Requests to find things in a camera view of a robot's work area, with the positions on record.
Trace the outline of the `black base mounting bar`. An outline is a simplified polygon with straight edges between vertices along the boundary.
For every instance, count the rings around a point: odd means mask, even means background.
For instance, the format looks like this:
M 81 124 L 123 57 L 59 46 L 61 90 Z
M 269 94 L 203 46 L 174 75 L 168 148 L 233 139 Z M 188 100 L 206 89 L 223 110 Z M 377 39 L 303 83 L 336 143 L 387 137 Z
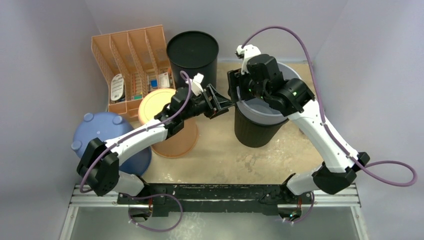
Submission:
M 150 206 L 154 217 L 170 213 L 260 213 L 287 215 L 312 203 L 311 193 L 292 195 L 279 184 L 149 183 L 135 197 L 121 193 L 119 205 Z

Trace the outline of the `dark navy cylindrical bin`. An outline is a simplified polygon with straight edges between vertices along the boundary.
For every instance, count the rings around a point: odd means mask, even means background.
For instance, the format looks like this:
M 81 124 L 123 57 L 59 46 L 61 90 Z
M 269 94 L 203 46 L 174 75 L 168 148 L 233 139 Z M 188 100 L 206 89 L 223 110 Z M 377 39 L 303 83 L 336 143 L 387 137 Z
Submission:
M 175 87 L 185 87 L 180 71 L 190 78 L 203 75 L 201 86 L 217 87 L 219 44 L 210 34 L 197 30 L 181 32 L 169 40 L 166 47 Z

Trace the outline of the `white oval package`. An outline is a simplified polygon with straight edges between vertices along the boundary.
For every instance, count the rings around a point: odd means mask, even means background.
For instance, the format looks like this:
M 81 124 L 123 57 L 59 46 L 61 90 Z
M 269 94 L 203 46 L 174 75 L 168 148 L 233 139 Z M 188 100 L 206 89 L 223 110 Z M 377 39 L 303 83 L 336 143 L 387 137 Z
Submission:
M 115 75 L 110 82 L 110 100 L 118 101 L 125 96 L 125 80 L 121 73 Z

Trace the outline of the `large blue plastic bucket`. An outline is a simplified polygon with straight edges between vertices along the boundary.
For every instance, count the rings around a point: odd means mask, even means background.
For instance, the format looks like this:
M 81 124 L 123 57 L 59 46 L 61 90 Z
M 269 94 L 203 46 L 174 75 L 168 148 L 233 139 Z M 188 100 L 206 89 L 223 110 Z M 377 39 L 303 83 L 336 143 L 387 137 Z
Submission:
M 82 122 L 76 128 L 71 149 L 82 158 L 86 148 L 95 144 L 102 144 L 106 140 L 120 137 L 134 130 L 133 126 L 122 116 L 113 112 L 86 113 Z M 128 158 L 119 170 L 136 176 L 142 176 L 152 161 L 152 150 L 146 147 Z

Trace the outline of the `aluminium frame rail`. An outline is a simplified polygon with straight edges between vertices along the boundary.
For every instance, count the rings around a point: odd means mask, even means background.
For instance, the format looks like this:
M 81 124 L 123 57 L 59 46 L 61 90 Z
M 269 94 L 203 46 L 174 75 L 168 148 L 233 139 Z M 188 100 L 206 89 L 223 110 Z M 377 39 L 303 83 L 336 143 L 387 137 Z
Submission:
M 119 194 L 111 192 L 105 196 L 97 196 L 93 192 L 80 193 L 79 185 L 74 187 L 70 207 L 123 207 L 147 208 L 148 204 L 119 204 Z M 361 201 L 356 185 L 351 185 L 341 192 L 330 195 L 321 190 L 314 191 L 315 207 L 361 207 Z

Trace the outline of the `black ribbed bin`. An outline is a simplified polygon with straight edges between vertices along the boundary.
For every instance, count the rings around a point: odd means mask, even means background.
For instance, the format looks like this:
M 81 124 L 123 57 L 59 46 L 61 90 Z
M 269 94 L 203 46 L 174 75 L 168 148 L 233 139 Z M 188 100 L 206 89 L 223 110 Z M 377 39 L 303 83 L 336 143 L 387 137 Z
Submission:
M 238 141 L 250 148 L 267 145 L 280 128 L 288 123 L 286 119 L 280 123 L 264 125 L 256 123 L 242 114 L 238 107 L 234 111 L 234 134 Z

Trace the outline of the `small boxes in organizer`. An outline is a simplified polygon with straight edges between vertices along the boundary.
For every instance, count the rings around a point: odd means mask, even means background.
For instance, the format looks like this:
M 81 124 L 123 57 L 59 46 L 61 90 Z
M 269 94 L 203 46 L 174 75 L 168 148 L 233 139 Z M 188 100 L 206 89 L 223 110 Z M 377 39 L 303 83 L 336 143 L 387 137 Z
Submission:
M 175 89 L 170 72 L 165 70 L 161 71 L 158 76 L 154 73 L 146 73 L 142 77 L 139 73 L 133 73 L 130 86 L 130 100 L 141 100 L 147 94 L 158 89 Z

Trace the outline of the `orange plastic bucket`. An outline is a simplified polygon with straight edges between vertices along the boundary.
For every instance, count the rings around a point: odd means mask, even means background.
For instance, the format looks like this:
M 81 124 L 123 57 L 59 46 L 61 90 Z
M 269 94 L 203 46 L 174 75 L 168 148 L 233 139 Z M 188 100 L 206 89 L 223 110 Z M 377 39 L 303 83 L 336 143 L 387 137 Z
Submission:
M 163 107 L 171 102 L 176 93 L 172 88 L 161 88 L 149 93 L 140 103 L 138 119 L 146 124 L 158 114 Z M 171 138 L 152 145 L 153 151 L 166 158 L 179 158 L 189 153 L 197 144 L 199 128 L 194 118 L 184 121 L 184 128 Z

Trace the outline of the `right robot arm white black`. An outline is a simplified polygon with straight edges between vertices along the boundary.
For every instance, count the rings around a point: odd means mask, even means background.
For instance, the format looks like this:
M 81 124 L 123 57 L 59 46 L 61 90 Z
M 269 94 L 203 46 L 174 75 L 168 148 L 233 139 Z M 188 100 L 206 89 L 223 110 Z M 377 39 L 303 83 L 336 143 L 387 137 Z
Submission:
M 294 123 L 323 159 L 317 168 L 291 174 L 280 187 L 288 204 L 300 195 L 321 190 L 334 195 L 349 187 L 370 161 L 353 149 L 320 111 L 312 90 L 300 78 L 286 79 L 276 59 L 268 54 L 250 58 L 227 72 L 228 94 L 235 103 L 234 133 L 245 146 L 265 146 L 287 122 Z

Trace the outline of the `grey plastic bucket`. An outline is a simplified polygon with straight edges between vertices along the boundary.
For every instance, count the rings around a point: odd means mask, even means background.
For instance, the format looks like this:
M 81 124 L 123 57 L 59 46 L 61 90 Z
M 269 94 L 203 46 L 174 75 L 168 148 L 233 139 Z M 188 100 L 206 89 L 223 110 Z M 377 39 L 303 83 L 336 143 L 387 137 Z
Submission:
M 278 68 L 285 80 L 301 79 L 301 76 L 293 68 L 282 62 L 278 62 Z M 243 116 L 256 124 L 270 126 L 288 120 L 287 117 L 283 116 L 279 111 L 272 109 L 268 103 L 259 98 L 239 100 L 236 106 Z

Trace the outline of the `orange plastic file organizer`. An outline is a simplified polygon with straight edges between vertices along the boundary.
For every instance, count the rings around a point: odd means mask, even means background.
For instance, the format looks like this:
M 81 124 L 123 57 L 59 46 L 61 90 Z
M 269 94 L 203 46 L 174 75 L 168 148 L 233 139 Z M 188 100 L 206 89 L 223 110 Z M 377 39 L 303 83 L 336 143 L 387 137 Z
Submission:
M 125 83 L 125 95 L 118 101 L 108 98 L 108 111 L 116 113 L 129 122 L 138 120 L 138 108 L 142 99 L 130 100 L 131 76 L 139 73 L 169 71 L 171 65 L 166 54 L 167 41 L 162 25 L 126 30 L 91 38 L 91 51 L 103 74 L 110 92 L 111 80 L 122 74 Z

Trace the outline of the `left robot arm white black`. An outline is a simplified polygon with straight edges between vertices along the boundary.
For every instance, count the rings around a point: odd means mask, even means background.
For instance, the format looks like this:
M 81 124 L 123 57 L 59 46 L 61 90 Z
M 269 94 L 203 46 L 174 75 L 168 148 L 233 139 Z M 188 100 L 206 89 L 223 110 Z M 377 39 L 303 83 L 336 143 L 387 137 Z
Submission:
M 120 170 L 120 166 L 141 150 L 168 140 L 184 128 L 184 121 L 204 115 L 214 119 L 227 113 L 235 102 L 208 84 L 199 93 L 190 86 L 180 87 L 159 113 L 144 125 L 115 138 L 90 140 L 77 166 L 82 177 L 80 192 L 97 196 L 109 192 L 128 195 L 138 205 L 146 203 L 149 191 L 139 176 Z

